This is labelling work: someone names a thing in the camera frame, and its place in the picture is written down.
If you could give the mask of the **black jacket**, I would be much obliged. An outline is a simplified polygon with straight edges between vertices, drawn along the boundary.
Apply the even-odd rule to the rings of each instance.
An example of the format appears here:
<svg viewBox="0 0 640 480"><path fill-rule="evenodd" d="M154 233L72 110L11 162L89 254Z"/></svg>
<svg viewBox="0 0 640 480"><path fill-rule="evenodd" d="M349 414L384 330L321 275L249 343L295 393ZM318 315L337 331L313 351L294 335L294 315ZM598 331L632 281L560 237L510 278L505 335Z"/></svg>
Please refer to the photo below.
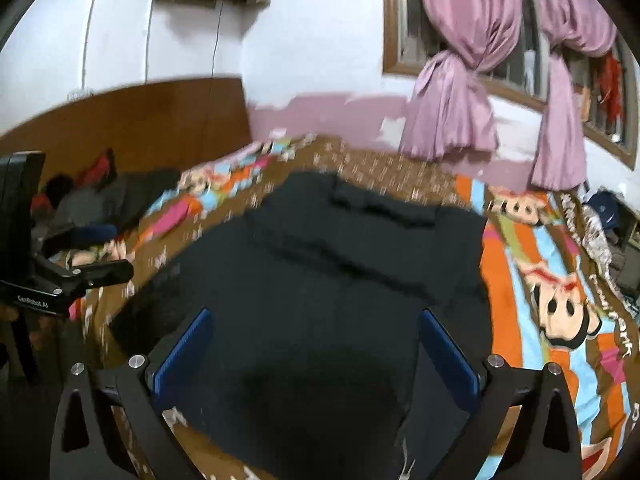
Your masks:
<svg viewBox="0 0 640 480"><path fill-rule="evenodd" d="M127 354L188 313L213 340L178 408L224 452L279 479L427 477L464 422L419 339L431 311L487 356L486 221L296 172L180 252L115 316Z"/></svg>

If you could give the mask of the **dark clothes pile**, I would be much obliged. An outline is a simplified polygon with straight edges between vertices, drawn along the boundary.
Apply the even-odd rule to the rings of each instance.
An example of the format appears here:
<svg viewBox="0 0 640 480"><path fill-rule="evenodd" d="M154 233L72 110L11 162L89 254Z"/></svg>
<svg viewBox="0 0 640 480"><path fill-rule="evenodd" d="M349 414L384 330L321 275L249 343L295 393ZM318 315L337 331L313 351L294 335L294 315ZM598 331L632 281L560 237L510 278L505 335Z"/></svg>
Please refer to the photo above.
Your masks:
<svg viewBox="0 0 640 480"><path fill-rule="evenodd" d="M136 226L179 179L175 168L119 172L109 148L76 176L56 174L47 180L32 200L32 238L41 247L50 234L92 224L112 224L118 237Z"/></svg>

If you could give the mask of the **colourful cartoon bedspread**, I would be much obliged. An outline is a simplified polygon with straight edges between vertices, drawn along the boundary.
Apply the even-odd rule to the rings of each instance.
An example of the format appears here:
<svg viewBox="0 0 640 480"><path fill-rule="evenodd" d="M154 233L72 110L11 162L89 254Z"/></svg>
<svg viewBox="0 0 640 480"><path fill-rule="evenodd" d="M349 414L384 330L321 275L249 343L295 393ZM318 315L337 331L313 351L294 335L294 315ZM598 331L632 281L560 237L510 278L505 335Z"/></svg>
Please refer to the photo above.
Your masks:
<svg viewBox="0 0 640 480"><path fill-rule="evenodd" d="M623 461L639 454L639 330L608 275L598 216L570 193L515 193L429 162L352 148L335 136L272 138L186 170L130 231L74 255L78 263L127 258L134 265L128 283L89 292L73 306L100 360L122 362L112 319L171 257L258 206L296 170L334 172L398 200L485 217L480 274L492 351L515 366L562 368L585 478L638 477Z"/></svg>

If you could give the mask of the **wooden headboard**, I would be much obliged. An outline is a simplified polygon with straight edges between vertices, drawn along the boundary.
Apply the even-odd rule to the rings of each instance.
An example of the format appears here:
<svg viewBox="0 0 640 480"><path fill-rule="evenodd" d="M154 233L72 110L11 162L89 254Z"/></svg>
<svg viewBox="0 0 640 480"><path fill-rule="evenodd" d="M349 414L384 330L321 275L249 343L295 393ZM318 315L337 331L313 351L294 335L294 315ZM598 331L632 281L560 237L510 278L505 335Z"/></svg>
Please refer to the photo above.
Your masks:
<svg viewBox="0 0 640 480"><path fill-rule="evenodd" d="M168 80L99 93L49 110L1 137L1 185L9 157L46 154L43 180L77 174L112 150L120 172L189 169L249 144L239 78Z"/></svg>

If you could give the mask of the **wooden shelf desk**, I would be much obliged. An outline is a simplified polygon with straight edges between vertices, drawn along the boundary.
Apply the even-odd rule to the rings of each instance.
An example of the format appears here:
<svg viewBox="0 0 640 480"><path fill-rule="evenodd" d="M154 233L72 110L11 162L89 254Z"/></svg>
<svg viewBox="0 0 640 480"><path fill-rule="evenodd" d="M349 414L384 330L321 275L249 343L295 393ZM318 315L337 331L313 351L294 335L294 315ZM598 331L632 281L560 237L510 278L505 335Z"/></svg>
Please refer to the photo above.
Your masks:
<svg viewBox="0 0 640 480"><path fill-rule="evenodd" d="M639 211L631 207L626 200L616 200L618 209L618 234L620 248L624 252L628 248L639 249Z"/></svg>

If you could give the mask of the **dark blue cap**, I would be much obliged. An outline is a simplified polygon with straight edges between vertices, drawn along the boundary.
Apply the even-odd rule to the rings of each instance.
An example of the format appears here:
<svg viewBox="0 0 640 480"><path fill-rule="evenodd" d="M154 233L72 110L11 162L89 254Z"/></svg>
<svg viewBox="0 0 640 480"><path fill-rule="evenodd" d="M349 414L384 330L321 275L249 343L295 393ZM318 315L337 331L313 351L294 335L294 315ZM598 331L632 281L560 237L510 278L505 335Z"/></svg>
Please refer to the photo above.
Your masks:
<svg viewBox="0 0 640 480"><path fill-rule="evenodd" d="M602 228L605 231L620 226L620 213L618 212L615 195L608 191L599 191L587 200L587 205L598 215Z"/></svg>

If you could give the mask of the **red hanging tassel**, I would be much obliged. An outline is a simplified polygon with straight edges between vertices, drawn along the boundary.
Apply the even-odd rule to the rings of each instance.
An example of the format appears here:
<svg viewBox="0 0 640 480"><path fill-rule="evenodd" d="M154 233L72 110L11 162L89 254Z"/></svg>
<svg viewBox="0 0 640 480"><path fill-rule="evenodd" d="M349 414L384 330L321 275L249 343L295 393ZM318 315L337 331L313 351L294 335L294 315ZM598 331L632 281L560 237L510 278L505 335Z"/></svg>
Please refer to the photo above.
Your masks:
<svg viewBox="0 0 640 480"><path fill-rule="evenodd" d="M620 61L608 52L601 58L598 73L598 85L600 88L599 104L605 111L606 123L613 125L614 122L623 116L622 102L622 79L623 70Z"/></svg>

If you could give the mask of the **right pink curtain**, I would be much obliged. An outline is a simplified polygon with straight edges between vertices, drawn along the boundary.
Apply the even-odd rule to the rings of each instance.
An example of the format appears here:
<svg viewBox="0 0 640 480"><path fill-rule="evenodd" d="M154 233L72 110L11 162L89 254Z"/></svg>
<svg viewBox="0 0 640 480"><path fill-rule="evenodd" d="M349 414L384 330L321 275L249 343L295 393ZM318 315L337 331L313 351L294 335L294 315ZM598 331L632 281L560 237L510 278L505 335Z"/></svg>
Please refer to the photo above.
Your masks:
<svg viewBox="0 0 640 480"><path fill-rule="evenodd" d="M573 81L562 49L590 58L611 50L617 29L598 0L536 0L540 30L549 53L547 105L542 114L532 183L563 191L586 180L586 151Z"/></svg>

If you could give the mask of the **pink curtain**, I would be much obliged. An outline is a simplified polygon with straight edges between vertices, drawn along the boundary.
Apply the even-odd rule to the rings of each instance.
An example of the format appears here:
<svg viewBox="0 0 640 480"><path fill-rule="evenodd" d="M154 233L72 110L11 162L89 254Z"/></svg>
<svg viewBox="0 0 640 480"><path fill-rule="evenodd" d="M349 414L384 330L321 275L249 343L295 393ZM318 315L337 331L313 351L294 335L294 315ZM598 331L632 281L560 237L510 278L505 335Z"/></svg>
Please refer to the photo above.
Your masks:
<svg viewBox="0 0 640 480"><path fill-rule="evenodd" d="M422 0L446 49L416 78L400 151L426 160L451 151L493 152L497 127L480 74L506 60L520 38L522 0Z"/></svg>
<svg viewBox="0 0 640 480"><path fill-rule="evenodd" d="M549 53L547 105L542 114L532 183L563 191L586 180L586 151L573 81L562 49L590 58L611 50L617 29L598 0L536 0L540 30Z"/></svg>

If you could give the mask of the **left pink curtain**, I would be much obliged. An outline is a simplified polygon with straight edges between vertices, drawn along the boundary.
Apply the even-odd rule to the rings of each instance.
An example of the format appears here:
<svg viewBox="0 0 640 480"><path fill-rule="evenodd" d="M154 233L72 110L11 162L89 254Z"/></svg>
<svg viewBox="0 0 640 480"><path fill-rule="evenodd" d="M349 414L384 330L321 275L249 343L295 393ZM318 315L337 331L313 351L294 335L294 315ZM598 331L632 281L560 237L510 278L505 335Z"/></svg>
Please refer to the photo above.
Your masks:
<svg viewBox="0 0 640 480"><path fill-rule="evenodd" d="M480 74L506 60L520 38L522 0L422 0L446 49L416 78L400 151L426 160L451 151L493 152L497 127Z"/></svg>

